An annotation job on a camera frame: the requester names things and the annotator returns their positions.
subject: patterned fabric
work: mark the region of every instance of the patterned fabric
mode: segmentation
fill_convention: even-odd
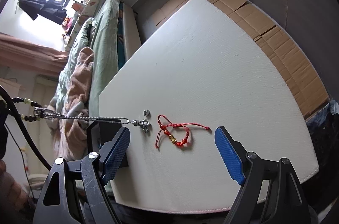
[[[117,41],[117,52],[118,52],[118,68],[119,70],[123,67],[126,63],[125,59],[125,50],[124,50],[124,32],[122,26],[122,9],[124,4],[119,4],[119,17],[118,17],[118,41]]]
[[[89,0],[85,6],[83,11],[80,13],[78,20],[72,30],[72,33],[67,41],[67,43],[65,43],[65,50],[69,51],[74,43],[75,37],[77,36],[77,34],[79,33],[82,25],[85,23],[85,21],[89,18],[89,17],[93,17],[94,16],[94,12],[97,9],[98,3],[100,0]]]

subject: blue textured pad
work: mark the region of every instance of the blue textured pad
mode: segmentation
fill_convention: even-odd
[[[245,182],[242,162],[220,128],[217,128],[215,131],[214,141],[231,178],[237,181],[239,185],[242,185]]]
[[[110,180],[113,180],[122,158],[124,157],[129,145],[130,134],[129,131],[125,132],[113,148],[111,154],[109,154],[104,167],[102,181],[106,185]]]

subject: red cord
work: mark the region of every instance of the red cord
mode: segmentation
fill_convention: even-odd
[[[165,118],[168,122],[169,122],[169,125],[163,125],[160,121],[160,117],[163,117]],[[159,115],[158,116],[158,124],[160,126],[160,131],[158,133],[158,136],[157,136],[157,139],[155,141],[155,148],[159,148],[158,146],[158,142],[159,142],[159,139],[160,139],[160,134],[162,131],[164,131],[164,134],[168,136],[168,138],[171,140],[172,143],[174,143],[177,147],[182,147],[184,144],[187,143],[187,139],[189,137],[189,128],[187,127],[187,125],[193,125],[193,126],[200,126],[200,127],[203,127],[204,129],[206,130],[209,130],[210,128],[207,127],[207,126],[203,126],[199,123],[196,123],[196,122],[186,122],[186,123],[172,123],[165,115]],[[167,127],[173,127],[173,128],[177,128],[177,127],[183,127],[186,131],[186,136],[185,138],[182,139],[181,142],[178,142],[177,139],[175,137],[173,137],[172,134],[170,134],[168,131],[167,131]]]

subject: cord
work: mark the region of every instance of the cord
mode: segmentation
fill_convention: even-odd
[[[50,164],[46,161],[46,159],[43,157],[43,155],[40,153],[40,151],[37,149],[35,146],[31,136],[29,135],[25,125],[22,122],[22,119],[20,117],[20,114],[18,113],[17,108],[15,107],[14,102],[12,101],[11,97],[9,94],[6,92],[4,88],[0,85],[0,96],[4,99],[4,101],[7,103],[7,107],[11,110],[13,117],[15,118],[23,136],[25,137],[29,147],[32,149],[34,154],[38,157],[40,162],[50,171],[51,166]]]
[[[21,153],[21,158],[22,158],[22,163],[23,163],[23,167],[24,167],[24,171],[25,171],[27,183],[28,183],[28,185],[29,185],[29,189],[31,190],[32,198],[34,199],[33,190],[32,190],[31,184],[29,183],[28,176],[27,176],[27,172],[26,172],[26,165],[25,165],[25,160],[24,160],[24,158],[23,158],[22,150],[20,149],[20,147],[19,147],[17,141],[14,139],[13,134],[12,134],[12,132],[10,131],[10,129],[8,128],[8,126],[7,126],[6,123],[5,123],[5,127],[6,127],[7,131],[9,132],[9,134],[11,135],[13,141],[15,142],[15,144],[17,145],[17,147],[18,147],[18,149],[19,149],[19,151],[20,151],[20,153]]]

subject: white table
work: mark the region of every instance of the white table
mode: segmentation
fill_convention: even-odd
[[[167,213],[211,213],[231,207],[239,186],[214,143],[225,126],[263,159],[288,157],[301,182],[318,163],[304,119],[288,86],[255,42],[206,0],[190,0],[128,60],[99,97],[100,115],[143,119],[149,135],[127,125],[129,167],[111,183],[118,203]],[[155,148],[157,115],[198,122],[190,146],[163,134]],[[173,132],[182,139],[184,130]],[[265,192],[259,200],[265,198]]]

